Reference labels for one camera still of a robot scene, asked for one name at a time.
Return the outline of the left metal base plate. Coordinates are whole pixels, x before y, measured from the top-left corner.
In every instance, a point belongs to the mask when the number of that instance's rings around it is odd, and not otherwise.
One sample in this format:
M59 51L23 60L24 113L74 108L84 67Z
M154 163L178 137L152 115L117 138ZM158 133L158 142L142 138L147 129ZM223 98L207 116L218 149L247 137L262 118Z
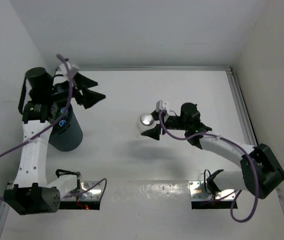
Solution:
M95 181L80 180L79 187L67 193L62 200L63 201L74 201L76 198L79 200L98 200L102 194L104 182L99 183L94 188Z

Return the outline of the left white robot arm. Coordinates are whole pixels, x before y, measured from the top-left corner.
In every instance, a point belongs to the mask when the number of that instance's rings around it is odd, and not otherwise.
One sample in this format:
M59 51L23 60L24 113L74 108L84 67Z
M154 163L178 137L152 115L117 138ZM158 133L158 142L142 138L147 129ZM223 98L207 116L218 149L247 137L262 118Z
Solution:
M62 83L54 83L43 67L26 72L25 82L31 89L22 90L19 104L24 145L17 176L4 192L4 201L22 216L100 208L102 195L91 194L98 183L83 181L80 172L58 169L54 181L46 178L48 146L69 152L83 139L70 99L88 109L105 98L92 91L97 83L81 75L76 66L60 71L65 78Z

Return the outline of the blue label water bottle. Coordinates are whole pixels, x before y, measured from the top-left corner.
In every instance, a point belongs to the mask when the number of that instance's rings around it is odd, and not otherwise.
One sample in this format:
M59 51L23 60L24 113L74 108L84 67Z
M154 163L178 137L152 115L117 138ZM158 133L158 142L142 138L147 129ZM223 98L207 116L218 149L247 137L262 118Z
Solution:
M58 118L63 114L63 112L66 112L65 115L63 116L63 118L60 119L59 122L57 123L58 128L62 128L67 123L69 112L65 111L65 109L66 109L65 107L62 107L57 111L57 117Z

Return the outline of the aluminium frame rail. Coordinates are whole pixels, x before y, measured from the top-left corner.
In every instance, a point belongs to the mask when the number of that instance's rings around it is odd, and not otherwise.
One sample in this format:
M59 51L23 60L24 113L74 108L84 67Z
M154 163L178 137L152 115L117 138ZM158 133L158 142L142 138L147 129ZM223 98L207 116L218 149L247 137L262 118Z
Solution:
M226 69L226 75L232 92L232 97L235 103L237 115L239 117L245 143L256 145L257 139L254 133L254 129L247 111L240 85L236 79L233 69L228 67Z

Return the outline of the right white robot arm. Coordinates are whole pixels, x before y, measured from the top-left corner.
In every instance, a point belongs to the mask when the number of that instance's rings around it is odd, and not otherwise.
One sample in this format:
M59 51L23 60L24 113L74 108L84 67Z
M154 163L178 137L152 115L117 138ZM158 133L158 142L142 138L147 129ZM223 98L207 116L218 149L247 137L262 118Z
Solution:
M223 190L248 191L258 199L265 199L284 181L284 170L272 152L263 143L253 146L233 142L214 134L212 128L200 120L200 112L194 103L184 103L179 115L169 114L169 104L160 100L156 109L138 117L137 130L141 136L159 140L171 130L184 131L184 137L192 146L214 153L237 165L237 171L218 169L205 180L204 190L215 195Z

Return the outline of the dark grey bin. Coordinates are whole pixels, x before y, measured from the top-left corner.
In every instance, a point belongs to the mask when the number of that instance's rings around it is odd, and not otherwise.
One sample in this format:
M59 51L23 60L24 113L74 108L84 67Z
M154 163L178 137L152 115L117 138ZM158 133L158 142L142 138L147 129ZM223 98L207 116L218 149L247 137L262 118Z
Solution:
M49 144L59 151L70 152L83 140L83 132L71 108L66 115L53 126Z

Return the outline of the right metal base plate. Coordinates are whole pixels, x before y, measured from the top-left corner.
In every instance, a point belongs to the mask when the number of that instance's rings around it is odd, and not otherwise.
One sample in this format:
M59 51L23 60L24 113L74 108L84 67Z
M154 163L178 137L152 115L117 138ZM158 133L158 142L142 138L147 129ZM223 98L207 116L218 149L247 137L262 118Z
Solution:
M209 194L205 191L202 180L189 181L189 191L192 202L232 201L237 193L236 190L226 189L215 195Z

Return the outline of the metal base plate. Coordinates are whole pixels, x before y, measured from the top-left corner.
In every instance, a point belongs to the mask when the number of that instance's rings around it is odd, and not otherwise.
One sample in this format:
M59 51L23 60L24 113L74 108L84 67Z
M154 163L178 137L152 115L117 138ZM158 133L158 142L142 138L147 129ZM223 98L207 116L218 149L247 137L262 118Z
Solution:
M104 182L99 183L94 188L95 181L80 180L79 187L67 193L62 200L63 201L74 201L76 198L79 200L98 200L102 194Z
M209 194L205 191L202 180L189 181L189 191L192 202L232 201L237 193L236 190L226 189L215 195Z

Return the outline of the clear jar silver lid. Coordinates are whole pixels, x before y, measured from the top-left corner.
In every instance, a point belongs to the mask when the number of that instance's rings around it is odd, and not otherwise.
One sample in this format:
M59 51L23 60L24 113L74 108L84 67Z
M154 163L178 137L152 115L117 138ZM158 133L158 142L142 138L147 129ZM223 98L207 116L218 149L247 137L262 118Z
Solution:
M155 128L156 122L150 113L143 113L138 117L137 130L140 134Z

